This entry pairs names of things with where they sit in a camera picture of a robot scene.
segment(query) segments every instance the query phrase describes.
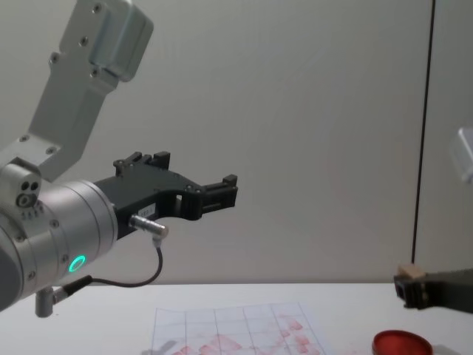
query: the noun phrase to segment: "grid paper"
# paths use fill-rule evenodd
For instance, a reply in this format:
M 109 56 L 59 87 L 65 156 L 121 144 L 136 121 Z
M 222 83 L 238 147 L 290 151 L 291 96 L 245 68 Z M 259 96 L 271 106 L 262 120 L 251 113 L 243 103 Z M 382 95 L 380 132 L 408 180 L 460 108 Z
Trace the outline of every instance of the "grid paper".
M 152 354 L 330 355 L 298 303 L 157 309 Z

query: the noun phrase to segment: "white wall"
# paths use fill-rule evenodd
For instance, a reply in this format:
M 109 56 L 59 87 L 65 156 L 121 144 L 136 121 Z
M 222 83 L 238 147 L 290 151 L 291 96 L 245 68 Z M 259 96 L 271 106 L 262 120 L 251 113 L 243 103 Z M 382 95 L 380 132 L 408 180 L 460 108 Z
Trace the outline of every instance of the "white wall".
M 415 258 L 427 271 L 473 266 L 473 188 L 449 156 L 458 129 L 473 126 L 472 16 L 472 1 L 437 1 Z
M 170 151 L 198 183 L 239 175 L 235 209 L 163 221 L 162 282 L 387 280 L 410 259 L 430 1 L 136 3 L 155 23 L 142 66 L 61 180 L 105 178 L 136 150 Z M 0 6 L 6 145 L 73 0 Z M 141 280 L 154 265 L 137 234 L 86 271 Z

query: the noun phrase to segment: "black object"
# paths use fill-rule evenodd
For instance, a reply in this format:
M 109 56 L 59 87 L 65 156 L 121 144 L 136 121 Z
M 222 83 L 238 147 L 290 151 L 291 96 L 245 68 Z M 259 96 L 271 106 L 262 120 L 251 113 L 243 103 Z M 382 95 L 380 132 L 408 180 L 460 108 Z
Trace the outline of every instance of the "black object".
M 473 269 L 427 274 L 411 278 L 395 276 L 398 297 L 405 308 L 445 307 L 473 313 Z
M 169 171 L 168 152 L 153 156 L 136 152 L 113 163 L 115 176 L 95 183 L 115 206 L 118 239 L 136 229 L 129 226 L 133 214 L 150 220 L 178 217 L 199 220 L 203 214 L 235 206 L 237 177 L 201 186 Z
M 105 279 L 92 279 L 92 281 L 94 283 L 103 283 L 105 285 L 125 287 L 125 288 L 136 288 L 136 287 L 149 285 L 160 276 L 161 271 L 163 270 L 163 252 L 161 251 L 161 248 L 156 248 L 156 252 L 157 252 L 157 270 L 154 273 L 154 275 L 148 278 L 147 280 L 144 280 L 140 283 L 119 283 L 117 281 L 111 281 L 111 280 L 105 280 Z
M 68 283 L 63 286 L 63 290 L 67 293 L 67 296 L 72 296 L 75 292 L 81 290 L 82 288 L 90 285 L 92 283 L 91 276 L 82 277 L 79 280 Z

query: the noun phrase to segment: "red lid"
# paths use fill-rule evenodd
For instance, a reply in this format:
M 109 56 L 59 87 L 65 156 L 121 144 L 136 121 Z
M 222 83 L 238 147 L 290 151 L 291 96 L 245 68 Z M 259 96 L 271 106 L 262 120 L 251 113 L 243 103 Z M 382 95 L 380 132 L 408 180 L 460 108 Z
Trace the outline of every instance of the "red lid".
M 383 331 L 372 342 L 374 355 L 433 355 L 424 338 L 407 331 Z

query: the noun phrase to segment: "white object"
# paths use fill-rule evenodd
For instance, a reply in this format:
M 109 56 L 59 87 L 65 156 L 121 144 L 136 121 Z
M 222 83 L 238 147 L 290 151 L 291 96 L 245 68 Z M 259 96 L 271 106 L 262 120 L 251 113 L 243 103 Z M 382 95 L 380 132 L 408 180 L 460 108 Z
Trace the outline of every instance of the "white object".
M 225 308 L 299 301 L 318 320 L 334 355 L 371 354 L 373 337 L 403 329 L 461 355 L 473 349 L 473 315 L 446 309 L 403 309 L 389 284 L 156 285 L 86 288 L 48 319 L 34 299 L 0 314 L 0 354 L 149 355 L 154 310 Z
M 157 309 L 152 353 L 160 355 L 330 355 L 319 324 L 299 302 Z

